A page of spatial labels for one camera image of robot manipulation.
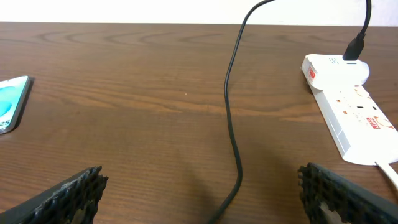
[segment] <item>white power strip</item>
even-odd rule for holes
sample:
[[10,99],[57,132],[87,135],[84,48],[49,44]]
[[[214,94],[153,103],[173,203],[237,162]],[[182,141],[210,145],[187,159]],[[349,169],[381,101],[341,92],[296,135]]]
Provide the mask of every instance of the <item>white power strip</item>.
[[344,160],[362,165],[398,161],[398,132],[362,87],[369,76],[365,63],[307,55],[302,70]]

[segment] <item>white wall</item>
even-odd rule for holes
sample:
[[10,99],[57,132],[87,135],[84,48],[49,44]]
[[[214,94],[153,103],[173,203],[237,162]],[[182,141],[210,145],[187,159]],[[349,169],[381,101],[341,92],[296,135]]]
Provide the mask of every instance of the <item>white wall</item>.
[[[260,0],[0,0],[0,21],[240,24]],[[365,0],[276,0],[250,24],[361,26]],[[398,26],[398,0],[373,0],[371,26]]]

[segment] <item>red label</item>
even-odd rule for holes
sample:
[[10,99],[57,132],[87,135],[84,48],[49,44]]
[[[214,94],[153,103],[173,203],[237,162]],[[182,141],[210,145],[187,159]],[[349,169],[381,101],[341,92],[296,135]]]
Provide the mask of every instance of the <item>red label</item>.
[[373,118],[366,118],[369,122],[369,124],[371,124],[373,129],[380,129],[379,125],[376,123],[376,121]]
[[309,74],[310,74],[311,80],[313,80],[315,78],[315,72],[313,72],[312,68],[310,68]]

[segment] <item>wood grain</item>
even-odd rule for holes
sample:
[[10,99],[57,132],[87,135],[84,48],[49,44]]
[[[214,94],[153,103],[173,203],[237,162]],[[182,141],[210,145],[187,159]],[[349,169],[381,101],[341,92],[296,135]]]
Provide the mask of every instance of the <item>wood grain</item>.
[[[205,223],[236,180],[223,82],[238,29],[0,23],[0,80],[35,78],[21,125],[0,136],[0,212],[103,166],[96,223]],[[341,159],[300,71],[358,30],[247,27],[229,86],[244,177],[220,223],[308,223],[297,178],[308,162],[396,202],[376,167]],[[397,37],[370,27],[361,56],[396,127]]]

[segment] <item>blue and white device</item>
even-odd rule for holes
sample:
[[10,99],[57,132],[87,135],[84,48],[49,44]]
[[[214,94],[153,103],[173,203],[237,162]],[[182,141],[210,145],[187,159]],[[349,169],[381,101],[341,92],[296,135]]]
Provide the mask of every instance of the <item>blue and white device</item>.
[[0,134],[14,129],[29,84],[27,75],[0,82]]

